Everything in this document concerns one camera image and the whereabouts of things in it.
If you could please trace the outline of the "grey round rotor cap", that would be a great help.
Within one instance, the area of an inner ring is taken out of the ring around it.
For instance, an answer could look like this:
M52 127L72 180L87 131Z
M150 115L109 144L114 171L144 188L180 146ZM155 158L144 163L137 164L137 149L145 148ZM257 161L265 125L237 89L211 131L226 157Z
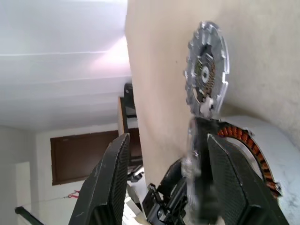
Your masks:
M188 43L186 102L196 117L217 117L228 88L229 52L221 29L202 21Z

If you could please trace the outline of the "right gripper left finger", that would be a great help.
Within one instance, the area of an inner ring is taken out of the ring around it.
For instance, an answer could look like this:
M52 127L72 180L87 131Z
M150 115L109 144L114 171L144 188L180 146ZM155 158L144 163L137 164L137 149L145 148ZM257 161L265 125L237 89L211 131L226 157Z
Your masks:
M113 140L83 183L68 225L122 225L130 134Z

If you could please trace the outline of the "wooden shelf frame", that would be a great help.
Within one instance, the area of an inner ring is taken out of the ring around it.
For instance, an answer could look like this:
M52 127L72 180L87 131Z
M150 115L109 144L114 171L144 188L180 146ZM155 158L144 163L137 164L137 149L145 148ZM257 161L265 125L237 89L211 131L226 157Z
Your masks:
M140 133L138 126L135 125L133 128L128 127L128 120L133 119L137 122L137 115L135 110L135 103L133 97L119 97L118 98L118 134L119 136L124 133L130 134L130 158L129 168L136 166L143 166L142 148L140 142Z

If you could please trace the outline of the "motor stator with copper windings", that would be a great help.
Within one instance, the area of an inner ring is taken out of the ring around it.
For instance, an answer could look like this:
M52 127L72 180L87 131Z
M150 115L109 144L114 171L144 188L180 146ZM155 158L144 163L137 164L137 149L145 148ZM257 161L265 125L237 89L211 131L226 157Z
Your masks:
M217 134L241 150L289 225L300 225L300 150L280 129L249 116L222 118Z

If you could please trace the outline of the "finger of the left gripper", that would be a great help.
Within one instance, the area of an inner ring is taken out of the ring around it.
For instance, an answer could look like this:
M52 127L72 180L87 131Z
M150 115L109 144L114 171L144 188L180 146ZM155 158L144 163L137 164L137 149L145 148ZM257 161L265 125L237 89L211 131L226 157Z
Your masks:
M183 158L179 158L170 165L162 181L160 190L173 190L182 179L181 166Z

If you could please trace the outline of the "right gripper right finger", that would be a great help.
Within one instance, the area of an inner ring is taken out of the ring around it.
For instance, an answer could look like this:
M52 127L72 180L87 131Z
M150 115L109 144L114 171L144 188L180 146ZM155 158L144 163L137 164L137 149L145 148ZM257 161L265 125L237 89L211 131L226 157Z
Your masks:
M209 134L207 142L225 225L289 225L269 188L243 154L217 135Z

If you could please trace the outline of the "brown wooden door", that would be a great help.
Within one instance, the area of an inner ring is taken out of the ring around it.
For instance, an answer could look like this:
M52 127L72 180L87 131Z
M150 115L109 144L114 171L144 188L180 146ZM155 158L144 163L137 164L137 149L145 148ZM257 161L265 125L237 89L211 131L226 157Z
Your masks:
M51 138L52 185L85 180L118 136L114 130Z

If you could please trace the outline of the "dark metal rail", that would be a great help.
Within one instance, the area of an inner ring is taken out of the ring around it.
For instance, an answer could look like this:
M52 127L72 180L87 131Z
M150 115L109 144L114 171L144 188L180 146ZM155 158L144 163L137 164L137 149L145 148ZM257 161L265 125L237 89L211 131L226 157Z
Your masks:
M27 222L29 222L30 225L45 225L29 211L27 211L23 206L16 207L15 214L23 217Z

